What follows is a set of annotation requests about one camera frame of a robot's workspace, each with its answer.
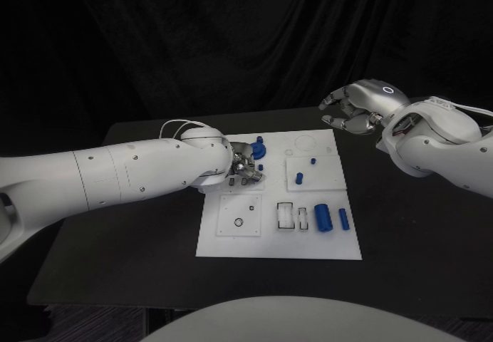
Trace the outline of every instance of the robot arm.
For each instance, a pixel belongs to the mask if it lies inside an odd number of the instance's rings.
[[[426,177],[436,172],[463,189],[493,197],[493,133],[483,136],[476,121],[456,107],[489,116],[492,112],[436,97],[411,105],[401,90],[377,80],[336,90],[320,110],[332,103],[341,103],[349,115],[348,119],[323,117],[333,127],[371,134],[384,126],[377,148],[405,173]]]
[[[231,173],[254,180],[253,147],[214,128],[75,152],[0,158],[0,261],[44,227],[114,204],[196,187],[214,191]]]

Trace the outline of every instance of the small blue piece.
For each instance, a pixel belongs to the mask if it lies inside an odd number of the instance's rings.
[[[322,232],[329,232],[333,229],[329,206],[326,204],[316,205],[316,225]]]
[[[349,230],[349,222],[348,222],[348,215],[346,209],[339,209],[339,217],[342,218],[342,229]]]
[[[303,183],[303,174],[299,172],[296,175],[296,184],[300,185]]]
[[[263,143],[260,142],[254,142],[253,144],[250,144],[253,146],[253,150],[254,150],[254,159],[263,159],[267,149]]]

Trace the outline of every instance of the table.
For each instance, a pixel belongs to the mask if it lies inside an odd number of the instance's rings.
[[[243,134],[325,129],[322,114],[343,116],[299,108],[192,120]],[[116,124],[104,145],[157,138],[163,122]],[[378,135],[335,134],[362,261],[198,258],[204,195],[188,188],[67,219],[29,302],[201,309],[290,295],[493,317],[493,200],[439,175],[408,176],[377,150]]]

